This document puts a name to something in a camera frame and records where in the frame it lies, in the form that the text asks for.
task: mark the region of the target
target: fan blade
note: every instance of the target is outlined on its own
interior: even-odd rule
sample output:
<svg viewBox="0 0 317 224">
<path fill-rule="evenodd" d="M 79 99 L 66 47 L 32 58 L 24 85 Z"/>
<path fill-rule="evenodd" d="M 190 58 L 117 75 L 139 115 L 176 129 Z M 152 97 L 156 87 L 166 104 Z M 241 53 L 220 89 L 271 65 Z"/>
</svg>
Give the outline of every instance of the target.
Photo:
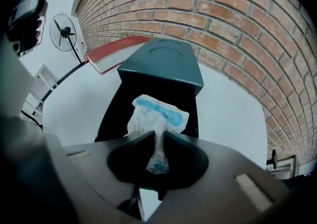
<svg viewBox="0 0 317 224">
<path fill-rule="evenodd" d="M 60 27 L 59 27 L 58 23 L 56 22 L 56 20 L 55 20 L 55 19 L 54 19 L 54 21 L 55 21 L 56 27 L 57 27 L 57 28 L 58 28 L 58 30 L 60 31 Z"/>
</svg>

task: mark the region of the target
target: brick wall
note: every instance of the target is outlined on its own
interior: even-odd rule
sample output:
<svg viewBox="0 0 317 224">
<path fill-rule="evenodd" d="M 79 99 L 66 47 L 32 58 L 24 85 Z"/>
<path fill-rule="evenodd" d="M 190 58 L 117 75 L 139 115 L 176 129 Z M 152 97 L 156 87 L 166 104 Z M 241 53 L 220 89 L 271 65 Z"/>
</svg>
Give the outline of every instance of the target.
<svg viewBox="0 0 317 224">
<path fill-rule="evenodd" d="M 268 156 L 316 157 L 317 42 L 299 0 L 81 0 L 77 12 L 91 49 L 130 35 L 189 42 L 262 104 Z"/>
</svg>

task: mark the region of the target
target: white table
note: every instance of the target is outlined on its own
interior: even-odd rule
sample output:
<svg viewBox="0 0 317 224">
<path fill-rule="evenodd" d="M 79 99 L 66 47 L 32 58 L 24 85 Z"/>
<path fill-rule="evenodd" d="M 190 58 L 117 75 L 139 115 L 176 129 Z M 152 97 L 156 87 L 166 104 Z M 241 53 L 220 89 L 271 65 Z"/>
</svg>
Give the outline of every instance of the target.
<svg viewBox="0 0 317 224">
<path fill-rule="evenodd" d="M 202 64 L 199 67 L 205 83 L 196 97 L 199 137 L 231 147 L 265 169 L 261 105 L 229 79 Z M 63 146 L 94 142 L 120 83 L 116 68 L 100 75 L 89 63 L 84 65 L 45 100 L 44 132 L 56 135 Z"/>
</svg>

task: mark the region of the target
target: tissue packet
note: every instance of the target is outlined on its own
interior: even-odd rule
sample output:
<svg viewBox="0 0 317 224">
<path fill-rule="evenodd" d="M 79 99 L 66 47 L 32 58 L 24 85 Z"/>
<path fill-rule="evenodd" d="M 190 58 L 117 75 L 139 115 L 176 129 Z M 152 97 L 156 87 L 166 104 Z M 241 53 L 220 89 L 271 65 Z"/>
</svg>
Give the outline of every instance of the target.
<svg viewBox="0 0 317 224">
<path fill-rule="evenodd" d="M 155 132 L 155 150 L 147 170 L 154 174 L 165 174 L 169 167 L 163 148 L 164 132 L 181 133 L 186 128 L 189 113 L 148 95 L 140 95 L 133 100 L 132 105 L 135 109 L 128 122 L 128 134 Z"/>
</svg>

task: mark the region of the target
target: black cable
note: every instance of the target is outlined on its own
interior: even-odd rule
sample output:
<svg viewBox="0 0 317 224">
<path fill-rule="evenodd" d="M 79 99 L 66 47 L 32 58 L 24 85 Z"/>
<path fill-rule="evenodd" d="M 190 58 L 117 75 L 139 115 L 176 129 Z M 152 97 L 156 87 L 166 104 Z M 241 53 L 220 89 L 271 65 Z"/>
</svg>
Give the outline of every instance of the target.
<svg viewBox="0 0 317 224">
<path fill-rule="evenodd" d="M 32 121 L 34 121 L 38 126 L 40 126 L 40 124 L 34 119 L 34 117 L 31 117 L 29 114 L 25 113 L 24 111 L 21 111 L 21 113 L 24 114 L 29 119 L 31 119 Z"/>
</svg>

